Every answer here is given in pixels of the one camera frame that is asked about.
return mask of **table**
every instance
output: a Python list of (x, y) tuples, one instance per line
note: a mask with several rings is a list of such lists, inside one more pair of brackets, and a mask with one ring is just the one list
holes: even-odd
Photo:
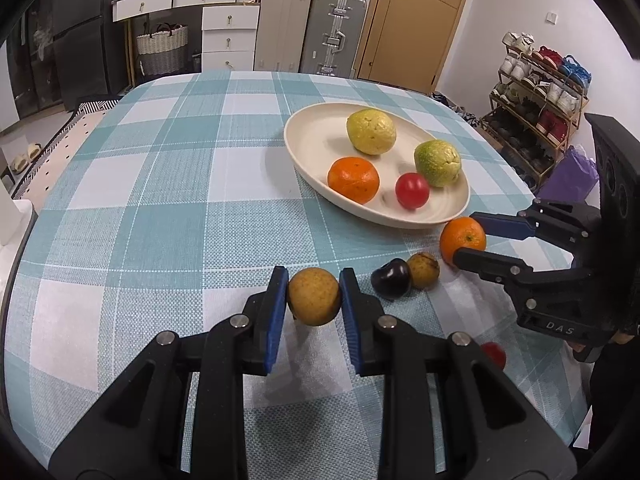
[[(378, 226), (333, 206), (295, 173), (284, 123), (347, 101), (391, 111), (453, 142), (473, 194), (468, 212), (514, 214), (532, 195), (484, 139), (447, 107), (369, 82), (268, 72), (205, 72), (133, 89), (84, 142), (52, 190), (18, 269), (8, 312), (6, 390), (12, 423), (46, 464), (114, 377), (161, 330), (189, 335), (239, 312), (275, 264), (335, 276), (370, 272), (439, 230)], [(569, 255), (537, 240), (490, 237), (489, 249), (537, 270)], [(507, 375), (569, 442), (587, 411), (566, 344), (515, 323), (502, 287), (442, 264), (431, 292), (385, 311), (420, 332), (464, 330), (507, 352)], [(287, 313), (268, 378), (245, 377), (252, 479), (372, 479), (382, 380), (354, 375), (342, 318), (322, 328)], [(193, 417), (188, 409), (187, 434)], [(190, 442), (183, 463), (188, 466)], [(442, 449), (438, 450), (442, 462)]]

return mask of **slipper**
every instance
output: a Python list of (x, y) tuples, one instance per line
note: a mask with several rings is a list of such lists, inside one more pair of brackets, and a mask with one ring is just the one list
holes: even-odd
[(36, 160), (37, 156), (40, 155), (41, 152), (42, 152), (42, 145), (40, 144), (30, 144), (27, 147), (27, 156), (29, 157), (29, 160), (31, 162)]
[(21, 174), (24, 170), (27, 169), (29, 165), (29, 161), (24, 158), (24, 155), (17, 155), (14, 158), (14, 161), (11, 163), (11, 171), (15, 174)]

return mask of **orange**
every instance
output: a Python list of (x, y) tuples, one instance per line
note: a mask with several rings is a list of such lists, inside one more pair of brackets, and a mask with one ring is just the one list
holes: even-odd
[(453, 266), (453, 253), (460, 247), (484, 251), (486, 234), (482, 226), (473, 218), (462, 216), (445, 225), (440, 235), (440, 253), (442, 259)]
[(336, 160), (326, 180), (335, 192), (359, 204), (366, 204), (375, 197), (380, 187), (380, 177), (374, 165), (359, 156)]

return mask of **wooden door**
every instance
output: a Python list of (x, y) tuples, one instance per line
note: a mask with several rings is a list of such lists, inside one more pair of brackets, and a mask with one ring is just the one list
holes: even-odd
[(431, 91), (464, 0), (371, 0), (373, 12), (358, 77)]

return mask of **metal screw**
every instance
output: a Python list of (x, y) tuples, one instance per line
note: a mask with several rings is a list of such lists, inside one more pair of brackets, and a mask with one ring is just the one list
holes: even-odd
[(249, 324), (249, 318), (244, 314), (236, 314), (229, 320), (233, 328), (244, 328)]
[(173, 343), (175, 340), (175, 334), (170, 330), (165, 330), (156, 336), (156, 343), (160, 346), (166, 346)]
[(385, 314), (384, 316), (380, 316), (378, 318), (378, 324), (382, 328), (395, 328), (398, 324), (398, 320), (393, 316), (387, 316)]
[(454, 332), (451, 336), (451, 340), (457, 346), (467, 346), (471, 343), (471, 337), (466, 332)]

